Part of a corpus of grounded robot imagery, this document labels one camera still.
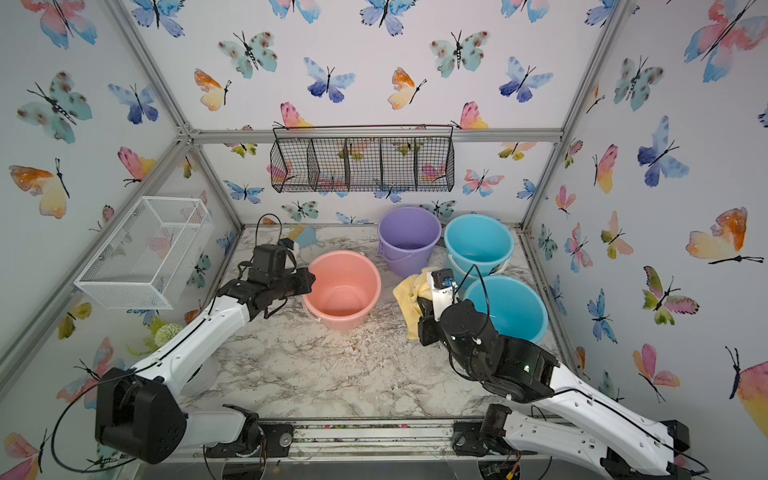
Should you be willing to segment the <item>pink plastic bucket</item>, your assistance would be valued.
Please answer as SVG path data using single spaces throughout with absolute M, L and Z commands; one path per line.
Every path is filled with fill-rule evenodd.
M 378 302 L 382 281 L 374 263 L 361 253 L 337 250 L 309 265 L 315 282 L 302 297 L 305 313 L 335 331 L 362 325 Z

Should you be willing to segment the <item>cream yellow microfibre cloth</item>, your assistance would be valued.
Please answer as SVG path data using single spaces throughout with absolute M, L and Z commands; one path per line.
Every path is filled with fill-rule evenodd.
M 409 340 L 419 338 L 418 322 L 422 311 L 418 305 L 418 300 L 432 300 L 432 287 L 429 285 L 429 279 L 434 271 L 436 271 L 435 267 L 426 267 L 419 274 L 406 277 L 393 289 L 393 295 L 405 319 Z

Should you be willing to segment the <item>teal bucket with sticker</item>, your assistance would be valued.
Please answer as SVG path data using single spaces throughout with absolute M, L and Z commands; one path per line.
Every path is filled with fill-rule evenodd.
M 480 214 L 466 214 L 451 220 L 444 230 L 447 268 L 458 283 L 479 276 L 501 274 L 515 249 L 511 230 L 498 220 Z

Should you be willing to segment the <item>purple plastic bucket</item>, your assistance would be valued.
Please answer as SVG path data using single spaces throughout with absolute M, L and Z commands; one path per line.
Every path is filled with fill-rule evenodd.
M 435 215 L 419 207 L 401 207 L 385 214 L 378 225 L 379 256 L 400 277 L 419 274 L 427 266 L 442 235 Z

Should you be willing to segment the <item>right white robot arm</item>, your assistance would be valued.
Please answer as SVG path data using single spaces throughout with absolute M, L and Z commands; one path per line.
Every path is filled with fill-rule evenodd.
M 443 345 L 462 377 L 504 398 L 491 404 L 475 431 L 455 430 L 464 456 L 536 452 L 607 479 L 690 479 L 676 463 L 689 430 L 653 421 L 591 387 L 537 344 L 499 334 L 469 300 L 440 308 L 420 298 L 418 335 Z

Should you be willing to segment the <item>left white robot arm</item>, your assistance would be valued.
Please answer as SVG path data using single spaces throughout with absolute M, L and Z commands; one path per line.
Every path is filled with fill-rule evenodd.
M 178 449 L 201 447 L 228 457 L 266 452 L 257 413 L 234 405 L 188 413 L 184 387 L 234 333 L 268 318 L 288 299 L 311 293 L 316 277 L 298 266 L 289 248 L 264 244 L 238 266 L 201 313 L 168 343 L 129 369 L 113 368 L 96 387 L 95 439 L 149 464 Z

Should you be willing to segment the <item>artificial flower pot plant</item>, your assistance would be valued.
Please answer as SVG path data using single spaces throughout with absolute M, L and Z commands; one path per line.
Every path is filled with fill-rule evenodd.
M 143 357 L 154 353 L 177 336 L 183 330 L 183 326 L 178 323 L 168 323 L 157 316 L 153 316 L 147 329 L 149 335 L 143 339 L 143 346 L 141 348 L 134 348 L 130 345 L 126 346 L 131 355 Z

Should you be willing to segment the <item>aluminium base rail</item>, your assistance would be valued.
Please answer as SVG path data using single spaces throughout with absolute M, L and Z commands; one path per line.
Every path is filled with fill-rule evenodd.
M 480 417 L 426 419 L 264 419 L 263 455 L 232 463 L 416 460 L 564 460 L 599 465 L 608 448 L 595 436 L 555 418 L 523 416 L 499 446 L 480 440 Z

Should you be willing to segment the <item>white mesh wall basket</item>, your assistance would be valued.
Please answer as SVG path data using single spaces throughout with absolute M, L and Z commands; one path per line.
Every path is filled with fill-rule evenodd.
M 143 196 L 74 285 L 105 308 L 172 310 L 213 231 L 203 200 Z

